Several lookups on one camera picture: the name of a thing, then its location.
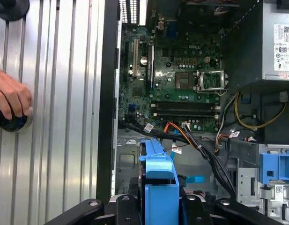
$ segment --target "white wire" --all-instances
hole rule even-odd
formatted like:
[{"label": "white wire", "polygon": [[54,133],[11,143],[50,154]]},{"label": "white wire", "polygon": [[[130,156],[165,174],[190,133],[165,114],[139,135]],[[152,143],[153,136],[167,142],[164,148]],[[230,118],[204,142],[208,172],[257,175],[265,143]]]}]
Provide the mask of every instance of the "white wire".
[{"label": "white wire", "polygon": [[216,135],[215,144],[217,144],[218,136],[220,135],[220,132],[221,132],[221,130],[222,130],[222,128],[223,128],[223,125],[224,125],[224,118],[225,118],[224,115],[226,114],[226,111],[227,111],[228,107],[230,106],[230,104],[232,104],[232,102],[233,102],[233,100],[235,99],[236,95],[234,95],[234,97],[232,98],[232,100],[226,105],[226,107],[225,107],[224,110],[223,110],[221,126],[220,126],[220,128],[219,128],[219,130],[218,130],[218,133],[217,133],[217,135]]}]

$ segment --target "finger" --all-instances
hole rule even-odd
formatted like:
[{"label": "finger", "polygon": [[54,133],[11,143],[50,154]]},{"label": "finger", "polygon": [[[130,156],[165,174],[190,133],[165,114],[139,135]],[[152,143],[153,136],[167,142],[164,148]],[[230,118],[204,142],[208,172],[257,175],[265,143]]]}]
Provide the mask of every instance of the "finger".
[{"label": "finger", "polygon": [[0,110],[6,119],[12,119],[11,108],[2,92],[0,92]]},{"label": "finger", "polygon": [[22,106],[23,114],[26,116],[30,115],[30,104],[26,96],[26,87],[22,86],[21,90],[16,90],[17,96]]},{"label": "finger", "polygon": [[0,91],[5,95],[7,101],[10,103],[15,116],[22,117],[22,105],[18,99],[16,90],[0,79]]},{"label": "finger", "polygon": [[0,78],[2,78],[6,83],[8,83],[13,89],[15,89],[17,92],[21,92],[22,89],[24,91],[24,94],[27,98],[28,102],[31,102],[32,96],[29,91],[29,89],[22,83],[18,83],[15,80],[12,79],[12,77],[8,76],[4,72],[0,70]]}]

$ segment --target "motherboard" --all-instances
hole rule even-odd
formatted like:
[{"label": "motherboard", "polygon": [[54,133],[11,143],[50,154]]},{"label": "motherboard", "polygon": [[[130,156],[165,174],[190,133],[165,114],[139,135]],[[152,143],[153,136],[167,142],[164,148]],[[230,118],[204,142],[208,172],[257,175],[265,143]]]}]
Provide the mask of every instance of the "motherboard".
[{"label": "motherboard", "polygon": [[158,129],[172,121],[194,133],[215,133],[227,91],[221,37],[179,35],[176,25],[161,19],[155,32],[123,27],[119,121],[133,116]]}]

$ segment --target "power supply label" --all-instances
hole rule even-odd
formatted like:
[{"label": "power supply label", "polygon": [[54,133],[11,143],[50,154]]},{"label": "power supply label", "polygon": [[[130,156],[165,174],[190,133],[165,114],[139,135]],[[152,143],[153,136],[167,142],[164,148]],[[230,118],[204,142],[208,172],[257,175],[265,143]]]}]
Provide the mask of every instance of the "power supply label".
[{"label": "power supply label", "polygon": [[274,70],[289,71],[289,25],[274,25]]}]

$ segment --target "black plastic frame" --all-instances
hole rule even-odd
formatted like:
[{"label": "black plastic frame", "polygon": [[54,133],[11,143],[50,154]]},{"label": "black plastic frame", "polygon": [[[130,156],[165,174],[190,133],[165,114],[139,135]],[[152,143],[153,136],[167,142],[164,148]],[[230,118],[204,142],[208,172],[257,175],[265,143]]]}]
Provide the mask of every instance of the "black plastic frame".
[{"label": "black plastic frame", "polygon": [[119,19],[119,1],[105,0],[96,187],[96,198],[104,203],[108,203],[111,196],[113,119],[116,110],[114,91],[116,60],[118,60],[116,48]]}]

